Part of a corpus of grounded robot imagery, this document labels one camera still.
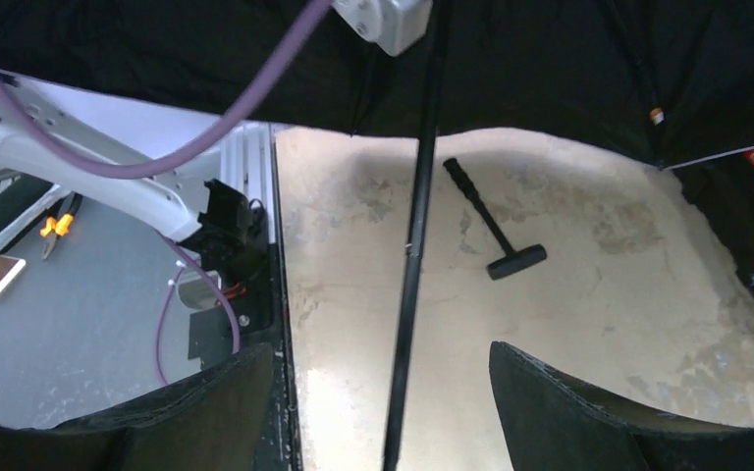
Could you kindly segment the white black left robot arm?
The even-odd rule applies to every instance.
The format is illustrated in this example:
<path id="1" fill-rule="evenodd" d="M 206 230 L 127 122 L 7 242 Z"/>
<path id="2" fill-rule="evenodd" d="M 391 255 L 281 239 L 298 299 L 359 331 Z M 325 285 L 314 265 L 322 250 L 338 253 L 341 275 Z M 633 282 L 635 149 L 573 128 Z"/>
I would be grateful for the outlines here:
<path id="1" fill-rule="evenodd" d="M 196 253 L 231 292 L 254 282 L 266 223 L 219 179 L 185 175 L 65 113 L 34 85 L 0 74 L 0 168 L 54 183 L 132 216 Z"/>

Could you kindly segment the purple umbrella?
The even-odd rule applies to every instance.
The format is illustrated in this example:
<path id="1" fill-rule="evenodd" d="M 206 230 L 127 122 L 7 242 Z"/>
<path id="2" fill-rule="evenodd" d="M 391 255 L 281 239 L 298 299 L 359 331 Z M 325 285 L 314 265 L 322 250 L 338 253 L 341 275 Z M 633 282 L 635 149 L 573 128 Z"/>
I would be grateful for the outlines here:
<path id="1" fill-rule="evenodd" d="M 0 1 L 0 71 L 223 112 L 307 1 Z M 257 117 L 414 136 L 426 45 L 320 22 Z M 444 134 L 515 127 L 646 163 L 754 146 L 754 1 L 456 1 Z"/>

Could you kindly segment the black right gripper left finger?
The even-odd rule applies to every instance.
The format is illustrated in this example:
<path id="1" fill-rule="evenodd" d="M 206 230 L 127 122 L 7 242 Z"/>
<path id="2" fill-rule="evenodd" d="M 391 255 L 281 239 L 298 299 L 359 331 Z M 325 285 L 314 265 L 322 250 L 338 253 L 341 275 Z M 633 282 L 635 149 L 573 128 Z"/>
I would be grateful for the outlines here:
<path id="1" fill-rule="evenodd" d="M 250 470 L 273 350 L 248 347 L 172 385 L 53 429 L 0 426 L 0 470 Z"/>

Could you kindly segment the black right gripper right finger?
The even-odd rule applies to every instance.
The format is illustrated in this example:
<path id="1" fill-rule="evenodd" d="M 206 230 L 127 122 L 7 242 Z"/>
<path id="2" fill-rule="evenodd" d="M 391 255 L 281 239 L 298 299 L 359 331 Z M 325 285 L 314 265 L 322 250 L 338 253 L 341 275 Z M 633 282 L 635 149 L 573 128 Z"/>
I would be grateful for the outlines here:
<path id="1" fill-rule="evenodd" d="M 503 341 L 488 366 L 515 470 L 754 470 L 754 428 L 644 405 Z"/>

